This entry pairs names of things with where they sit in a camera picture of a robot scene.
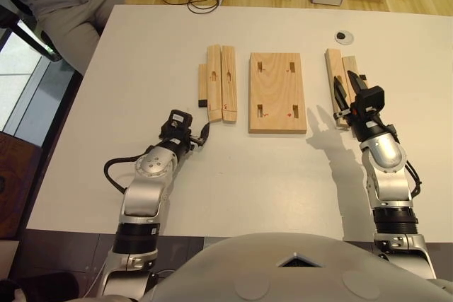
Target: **floor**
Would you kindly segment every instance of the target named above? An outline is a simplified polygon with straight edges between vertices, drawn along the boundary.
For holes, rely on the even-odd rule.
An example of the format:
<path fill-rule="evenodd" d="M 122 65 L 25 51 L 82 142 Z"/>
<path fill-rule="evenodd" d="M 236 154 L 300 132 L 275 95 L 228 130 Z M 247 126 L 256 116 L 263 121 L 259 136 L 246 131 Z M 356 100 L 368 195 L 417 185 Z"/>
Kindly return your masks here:
<path fill-rule="evenodd" d="M 3 130 L 41 55 L 11 33 L 0 51 L 0 130 Z"/>

